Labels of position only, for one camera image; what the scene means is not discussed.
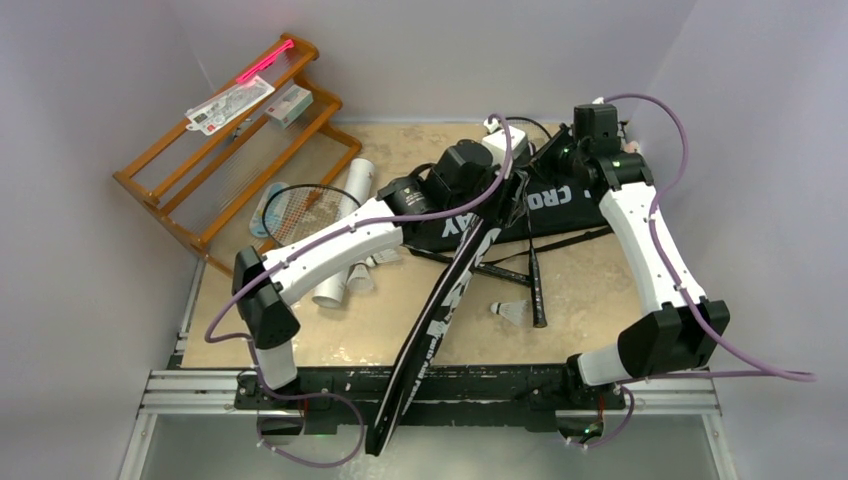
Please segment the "black SPORT racket bag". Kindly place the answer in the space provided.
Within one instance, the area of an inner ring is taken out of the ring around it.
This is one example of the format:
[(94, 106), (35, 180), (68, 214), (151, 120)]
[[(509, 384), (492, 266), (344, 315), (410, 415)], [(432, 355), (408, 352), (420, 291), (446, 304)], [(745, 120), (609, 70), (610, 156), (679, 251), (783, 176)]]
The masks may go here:
[(365, 438), (365, 453), (379, 456), (419, 391), (425, 373), (449, 329), (462, 297), (502, 230), (520, 218), (529, 175), (513, 172), (498, 189), (472, 211), (453, 260), (445, 268), (427, 298), (409, 335), (398, 352), (386, 391)]

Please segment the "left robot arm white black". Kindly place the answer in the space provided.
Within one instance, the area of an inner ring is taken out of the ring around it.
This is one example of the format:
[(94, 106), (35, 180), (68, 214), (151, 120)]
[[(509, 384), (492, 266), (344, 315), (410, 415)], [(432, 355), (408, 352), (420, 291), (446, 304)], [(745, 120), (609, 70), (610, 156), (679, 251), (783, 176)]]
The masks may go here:
[(474, 227), (463, 237), (456, 257), (421, 311), (398, 357), (399, 371), (408, 369), (421, 333), (430, 328), (443, 333), (448, 328), (472, 268), (499, 236), (512, 203), (524, 188), (524, 179), (515, 168), (520, 154), (510, 136), (501, 146), (484, 142), (474, 147), (487, 164), (475, 173), (461, 174), (460, 186), (448, 190), (459, 193), (463, 204), (450, 200), (448, 209), (438, 211), (429, 188), (420, 187), (413, 177), (398, 178), (377, 197), (303, 240), (266, 256), (252, 248), (238, 253), (228, 305), (237, 308), (248, 326), (251, 355), (262, 379), (259, 395), (272, 408), (287, 408), (298, 395), (292, 340), (300, 324), (292, 304), (343, 268), (399, 246), (406, 226), (472, 214)]

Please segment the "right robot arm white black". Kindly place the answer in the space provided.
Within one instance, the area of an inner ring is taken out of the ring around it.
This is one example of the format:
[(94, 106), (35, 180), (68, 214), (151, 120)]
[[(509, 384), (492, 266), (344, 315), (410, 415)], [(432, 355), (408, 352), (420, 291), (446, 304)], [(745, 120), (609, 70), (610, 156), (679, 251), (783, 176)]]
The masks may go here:
[(653, 208), (653, 175), (641, 154), (625, 150), (617, 109), (604, 103), (576, 106), (570, 132), (556, 135), (536, 161), (590, 192), (619, 240), (641, 303), (641, 318), (614, 343), (568, 360), (573, 373), (561, 381), (564, 399), (584, 407), (599, 396), (601, 385), (705, 366), (717, 343), (704, 329), (722, 334), (729, 309), (709, 299)]

